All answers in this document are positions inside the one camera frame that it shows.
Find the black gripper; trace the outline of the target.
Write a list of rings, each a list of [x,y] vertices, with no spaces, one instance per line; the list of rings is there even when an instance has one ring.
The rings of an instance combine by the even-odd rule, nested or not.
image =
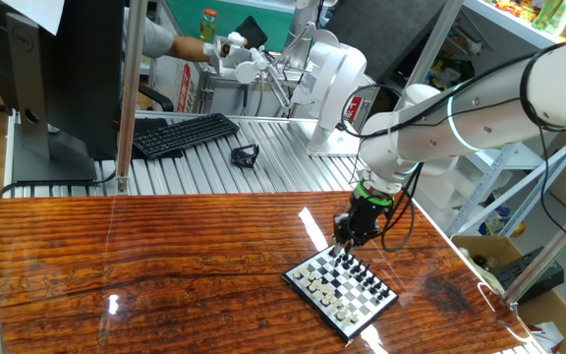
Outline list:
[[[391,209],[391,200],[353,194],[349,213],[333,218],[333,239],[338,249],[360,248],[379,235],[377,219]]]

